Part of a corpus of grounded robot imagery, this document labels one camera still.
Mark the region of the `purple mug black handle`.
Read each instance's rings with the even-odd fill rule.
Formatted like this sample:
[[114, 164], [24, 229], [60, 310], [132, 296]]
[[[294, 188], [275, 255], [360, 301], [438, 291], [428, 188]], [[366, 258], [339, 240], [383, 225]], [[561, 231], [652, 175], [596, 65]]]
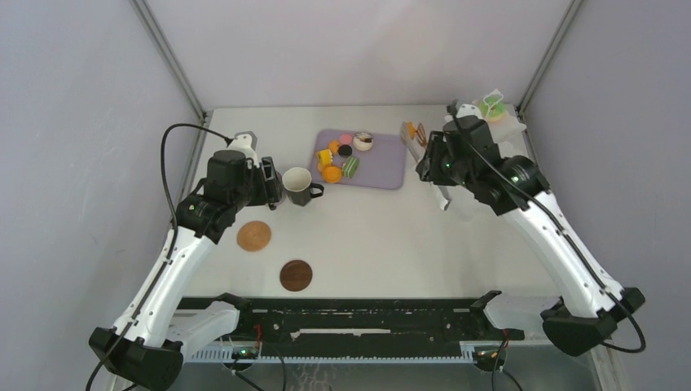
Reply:
[[281, 206], [282, 204], [284, 204], [285, 201], [286, 201], [286, 199], [283, 198], [282, 200], [280, 200], [280, 201], [278, 201], [278, 202], [269, 203], [269, 204], [268, 204], [268, 208], [269, 208], [270, 211], [275, 211], [275, 210], [277, 210], [277, 208], [278, 208], [279, 206]]

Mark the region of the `green striped cake slice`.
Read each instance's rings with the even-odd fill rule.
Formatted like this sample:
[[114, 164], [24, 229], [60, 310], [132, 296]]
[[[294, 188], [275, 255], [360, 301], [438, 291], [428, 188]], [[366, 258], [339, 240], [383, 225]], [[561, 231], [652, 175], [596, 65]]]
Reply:
[[352, 178], [357, 172], [360, 159], [356, 156], [349, 156], [341, 167], [342, 175], [346, 178]]

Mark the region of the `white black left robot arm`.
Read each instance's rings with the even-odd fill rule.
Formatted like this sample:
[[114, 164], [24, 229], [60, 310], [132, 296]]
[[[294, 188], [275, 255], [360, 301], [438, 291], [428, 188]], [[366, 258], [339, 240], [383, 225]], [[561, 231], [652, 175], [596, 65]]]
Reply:
[[248, 302], [230, 293], [176, 326], [170, 323], [200, 265], [244, 207], [275, 209], [283, 196], [271, 157], [221, 150], [209, 159], [201, 193], [188, 195], [176, 209], [161, 255], [133, 301], [111, 327], [97, 327], [88, 345], [99, 365], [147, 390], [167, 390], [183, 364], [221, 336], [243, 340], [255, 319]]

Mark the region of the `white three tier stand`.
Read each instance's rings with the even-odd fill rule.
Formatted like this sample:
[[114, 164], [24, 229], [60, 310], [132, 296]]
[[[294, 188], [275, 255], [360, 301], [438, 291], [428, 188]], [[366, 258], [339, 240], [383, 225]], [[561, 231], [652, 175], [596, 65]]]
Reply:
[[[504, 95], [497, 89], [489, 94], [485, 94], [479, 99], [472, 101], [471, 105], [478, 108], [479, 101], [502, 100], [506, 107], [507, 114], [497, 122], [487, 122], [491, 136], [495, 143], [500, 147], [502, 156], [510, 157], [513, 155], [529, 156], [525, 140], [526, 125], [521, 123], [515, 113], [515, 107], [510, 103], [505, 103]], [[462, 221], [470, 221], [480, 213], [484, 206], [473, 199], [472, 195], [461, 189], [450, 190], [451, 204], [448, 208], [449, 213], [454, 213]]]

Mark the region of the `orange bear cookie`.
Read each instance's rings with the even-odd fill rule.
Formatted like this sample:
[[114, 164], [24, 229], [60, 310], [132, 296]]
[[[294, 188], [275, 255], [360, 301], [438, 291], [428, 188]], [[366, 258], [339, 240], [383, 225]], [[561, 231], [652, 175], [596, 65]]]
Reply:
[[420, 141], [425, 138], [425, 131], [420, 127], [420, 124], [418, 126], [414, 126], [413, 123], [409, 121], [405, 123], [405, 129], [410, 140], [417, 139]]

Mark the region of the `steel white serving tongs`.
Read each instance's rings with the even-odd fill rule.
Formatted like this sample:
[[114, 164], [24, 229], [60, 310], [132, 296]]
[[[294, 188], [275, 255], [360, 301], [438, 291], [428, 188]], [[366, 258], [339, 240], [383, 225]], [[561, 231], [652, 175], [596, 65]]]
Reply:
[[[403, 145], [407, 148], [407, 150], [410, 152], [412, 155], [413, 160], [415, 161], [415, 165], [421, 161], [425, 149], [428, 144], [428, 134], [427, 131], [425, 130], [425, 127], [423, 126], [422, 123], [418, 123], [415, 125], [413, 122], [414, 126], [418, 126], [420, 124], [420, 127], [424, 129], [424, 135], [425, 138], [423, 140], [418, 141], [417, 139], [410, 140], [408, 138], [408, 134], [405, 129], [405, 123], [408, 121], [404, 121], [400, 127], [399, 135], [402, 140]], [[437, 185], [434, 185], [432, 183], [429, 184], [431, 188], [434, 190], [434, 194], [437, 199], [437, 203], [439, 208], [442, 211], [447, 211], [450, 204], [451, 204], [451, 196], [448, 192], [448, 190], [445, 187], [440, 187]]]

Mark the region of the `black mug white inside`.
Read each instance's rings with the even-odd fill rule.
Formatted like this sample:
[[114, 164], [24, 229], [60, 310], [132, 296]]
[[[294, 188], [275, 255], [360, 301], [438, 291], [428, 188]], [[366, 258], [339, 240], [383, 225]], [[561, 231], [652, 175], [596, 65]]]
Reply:
[[301, 207], [324, 194], [324, 186], [314, 183], [310, 171], [301, 167], [288, 169], [282, 177], [282, 183], [289, 200]]

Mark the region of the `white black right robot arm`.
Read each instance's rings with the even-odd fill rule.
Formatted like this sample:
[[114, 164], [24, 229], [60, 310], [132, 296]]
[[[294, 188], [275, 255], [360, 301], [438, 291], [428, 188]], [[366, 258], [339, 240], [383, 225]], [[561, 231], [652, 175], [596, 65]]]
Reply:
[[633, 317], [645, 303], [643, 292], [624, 287], [605, 271], [563, 215], [537, 165], [525, 156], [502, 157], [486, 121], [451, 116], [441, 130], [430, 132], [416, 172], [423, 182], [461, 186], [490, 207], [529, 244], [559, 292], [557, 298], [487, 293], [470, 319], [476, 336], [490, 339], [501, 330], [539, 333], [562, 353], [578, 357], [598, 345], [609, 347], [607, 340], [627, 320], [640, 344], [617, 350], [645, 350], [645, 336]]

